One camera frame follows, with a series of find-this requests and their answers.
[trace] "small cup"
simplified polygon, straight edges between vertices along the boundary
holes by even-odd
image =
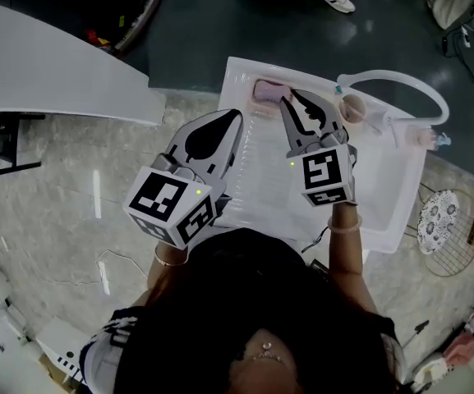
[[[341,98],[338,109],[344,121],[356,124],[364,120],[366,105],[364,101],[355,94],[346,94]]]

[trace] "white cable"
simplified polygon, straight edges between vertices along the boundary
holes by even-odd
[[[99,268],[99,265],[98,265],[98,262],[99,260],[104,256],[106,255],[107,253],[111,253],[112,255],[115,255],[116,257],[119,257],[120,259],[128,259],[129,261],[131,261],[135,266],[136,268],[138,268],[138,270],[140,270],[140,273],[142,273],[144,275],[145,278],[147,278],[147,274],[141,269],[141,267],[138,265],[138,263],[132,259],[131,257],[127,257],[126,255],[121,255],[121,254],[118,254],[118,253],[115,253],[114,251],[111,251],[111,250],[105,250],[102,254],[99,255],[99,257],[94,261],[94,264],[96,264],[96,267],[98,268],[99,270],[99,281],[97,282],[78,282],[78,283],[74,283],[74,282],[65,282],[63,280],[54,280],[54,279],[47,279],[39,270],[36,262],[32,259],[32,257],[30,257],[30,254],[28,251],[25,250],[25,254],[26,256],[28,257],[29,261],[32,263],[32,265],[34,266],[34,268],[36,269],[36,272],[38,273],[38,275],[42,278],[42,280],[46,281],[47,283],[50,283],[51,285],[57,285],[57,284],[63,284],[63,285],[73,285],[75,287],[80,287],[80,286],[91,286],[91,285],[101,285],[103,284],[104,282],[104,279],[103,279],[103,276],[102,276],[102,273],[101,273],[101,270]]]

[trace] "wire rack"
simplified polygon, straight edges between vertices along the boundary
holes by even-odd
[[[423,206],[438,191],[421,185],[433,193],[427,201],[419,197]],[[436,276],[451,277],[462,272],[474,259],[474,199],[465,191],[452,189],[458,197],[460,207],[456,222],[451,228],[450,236],[432,254],[420,253],[421,260],[426,268]],[[411,227],[416,235],[407,234],[417,238],[417,228]]]

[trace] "dark floor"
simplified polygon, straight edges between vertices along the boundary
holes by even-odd
[[[222,87],[229,56],[331,80],[370,69],[408,73],[451,108],[439,131],[453,144],[438,154],[474,174],[474,84],[456,58],[443,56],[443,31],[425,1],[352,1],[357,10],[344,15],[321,0],[163,0],[125,60],[148,72],[154,87],[212,91]],[[405,85],[377,80],[357,88],[417,117],[437,115],[427,97]]]

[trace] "marker cube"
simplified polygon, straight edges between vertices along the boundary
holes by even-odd
[[[205,184],[142,167],[123,209],[143,232],[183,250],[215,217],[210,193]]]
[[[288,159],[297,188],[312,206],[353,201],[352,162],[347,144]]]

